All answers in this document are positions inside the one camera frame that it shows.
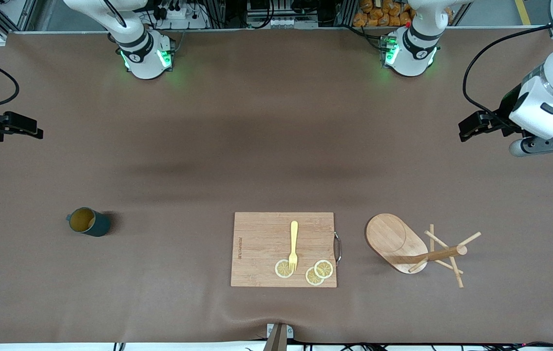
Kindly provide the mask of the wooden mug tree rack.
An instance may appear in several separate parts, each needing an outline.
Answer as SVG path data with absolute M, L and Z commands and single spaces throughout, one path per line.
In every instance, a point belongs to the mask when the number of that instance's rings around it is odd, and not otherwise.
M 481 236 L 475 233 L 457 245 L 448 245 L 434 233 L 434 225 L 424 231 L 430 243 L 426 244 L 419 235 L 394 214 L 375 215 L 367 223 L 365 239 L 376 254 L 381 256 L 396 271 L 416 274 L 428 264 L 439 264 L 450 269 L 459 288 L 465 287 L 456 258 L 468 253 L 467 245 Z

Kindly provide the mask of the yellow plastic fork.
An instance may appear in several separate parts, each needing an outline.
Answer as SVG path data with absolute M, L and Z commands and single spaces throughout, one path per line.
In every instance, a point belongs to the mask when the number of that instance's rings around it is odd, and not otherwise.
M 298 254 L 296 253 L 298 244 L 298 228 L 299 224 L 297 221 L 294 220 L 290 222 L 290 254 L 288 262 L 291 273 L 294 273 L 298 266 Z

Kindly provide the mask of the dark teal ribbed cup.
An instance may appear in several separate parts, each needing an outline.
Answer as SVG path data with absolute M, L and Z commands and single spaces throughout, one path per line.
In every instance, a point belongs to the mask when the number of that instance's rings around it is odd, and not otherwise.
M 111 220 L 105 214 L 89 207 L 81 207 L 67 215 L 69 228 L 74 233 L 103 237 L 111 230 Z

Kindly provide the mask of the white power strip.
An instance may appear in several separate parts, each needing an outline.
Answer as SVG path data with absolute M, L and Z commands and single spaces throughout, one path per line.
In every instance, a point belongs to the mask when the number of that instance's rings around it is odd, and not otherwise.
M 205 7 L 196 3 L 180 3 L 177 11 L 173 4 L 172 9 L 167 9 L 165 19 L 159 19 L 155 23 L 160 30 L 199 30 L 211 29 L 211 20 L 206 14 Z

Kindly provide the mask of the table cover mat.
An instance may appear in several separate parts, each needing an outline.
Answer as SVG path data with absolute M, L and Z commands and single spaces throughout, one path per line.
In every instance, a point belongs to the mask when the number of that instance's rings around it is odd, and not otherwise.
M 461 142 L 477 51 L 511 29 L 451 29 L 402 78 L 348 30 L 188 33 L 171 73 L 123 69 L 105 34 L 13 34 L 7 104 L 44 138 L 0 143 L 0 343 L 218 342 L 285 322 L 322 344 L 553 344 L 553 154 Z M 89 207 L 103 237 L 66 220 Z M 333 213 L 336 288 L 230 285 L 236 212 Z M 448 245 L 454 273 L 396 271 L 378 214 Z

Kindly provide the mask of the bamboo cutting board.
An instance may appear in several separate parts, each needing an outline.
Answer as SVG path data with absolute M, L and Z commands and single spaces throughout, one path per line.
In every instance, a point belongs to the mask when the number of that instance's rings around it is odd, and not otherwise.
M 279 278 L 276 262 L 289 258 L 290 222 L 297 221 L 298 266 L 289 278 Z M 233 224 L 231 286 L 245 288 L 336 288 L 336 229 L 333 213 L 236 213 Z M 319 260 L 329 260 L 334 273 L 321 285 L 309 285 L 305 272 Z

